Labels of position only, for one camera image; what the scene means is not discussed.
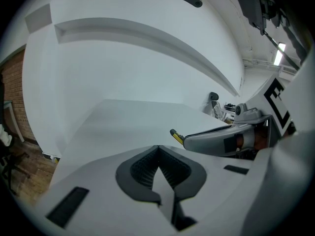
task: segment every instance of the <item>ceiling light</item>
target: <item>ceiling light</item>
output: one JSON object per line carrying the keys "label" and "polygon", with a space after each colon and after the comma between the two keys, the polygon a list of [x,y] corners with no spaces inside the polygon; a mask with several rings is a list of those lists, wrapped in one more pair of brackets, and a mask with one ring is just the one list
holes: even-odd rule
{"label": "ceiling light", "polygon": [[[285,44],[279,43],[279,47],[280,47],[280,49],[281,49],[282,51],[285,50]],[[279,65],[281,59],[282,59],[282,53],[278,50],[278,51],[277,51],[277,55],[276,55],[276,59],[275,59],[275,62],[274,62],[274,65]]]}

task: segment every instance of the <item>black rectangular slot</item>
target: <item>black rectangular slot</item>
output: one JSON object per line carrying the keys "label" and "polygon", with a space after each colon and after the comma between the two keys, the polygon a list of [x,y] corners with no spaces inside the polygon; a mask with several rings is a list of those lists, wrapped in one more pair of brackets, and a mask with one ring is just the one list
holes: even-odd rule
{"label": "black rectangular slot", "polygon": [[75,187],[46,217],[64,228],[88,192],[85,188]]}
{"label": "black rectangular slot", "polygon": [[245,169],[245,168],[241,168],[241,167],[236,167],[236,166],[233,166],[233,165],[226,165],[226,166],[224,167],[224,169],[225,169],[225,170],[228,170],[228,171],[240,173],[240,174],[243,174],[243,175],[246,175],[247,172],[249,171],[249,169]]}

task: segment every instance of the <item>wooden floor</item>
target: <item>wooden floor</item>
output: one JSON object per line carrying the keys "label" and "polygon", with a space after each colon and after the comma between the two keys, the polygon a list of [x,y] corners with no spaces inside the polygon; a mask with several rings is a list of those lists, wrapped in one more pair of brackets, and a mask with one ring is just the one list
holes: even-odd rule
{"label": "wooden floor", "polygon": [[30,156],[24,158],[18,167],[29,173],[31,177],[26,178],[24,174],[13,170],[11,188],[18,198],[34,205],[40,195],[48,189],[57,165],[43,156],[39,146],[26,141],[21,143],[20,140],[15,139],[15,144],[10,151],[16,156],[23,152]]}

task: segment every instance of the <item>ceiling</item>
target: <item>ceiling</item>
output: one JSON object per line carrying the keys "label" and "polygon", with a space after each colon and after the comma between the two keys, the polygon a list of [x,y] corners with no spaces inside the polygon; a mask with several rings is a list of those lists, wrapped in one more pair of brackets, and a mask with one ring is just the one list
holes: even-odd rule
{"label": "ceiling", "polygon": [[[277,53],[276,48],[270,43],[266,36],[261,36],[259,30],[248,23],[248,19],[243,16],[237,0],[207,1],[216,9],[229,27],[243,59],[274,62]],[[266,32],[277,42],[285,43],[285,52],[299,64],[299,58],[295,49],[281,26],[276,29],[275,26],[267,20]],[[281,60],[280,65],[290,66],[285,59]]]}

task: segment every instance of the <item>brick wall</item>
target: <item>brick wall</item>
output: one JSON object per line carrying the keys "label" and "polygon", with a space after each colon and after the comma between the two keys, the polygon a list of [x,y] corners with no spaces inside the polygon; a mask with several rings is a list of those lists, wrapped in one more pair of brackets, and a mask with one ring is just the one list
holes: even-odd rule
{"label": "brick wall", "polygon": [[[17,53],[10,60],[0,67],[3,75],[3,83],[5,88],[4,100],[12,100],[12,106],[16,121],[24,138],[35,140],[34,134],[31,130],[28,118],[25,113],[23,91],[22,91],[22,66],[24,51]],[[10,115],[5,113],[5,121],[8,126],[10,122]]]}

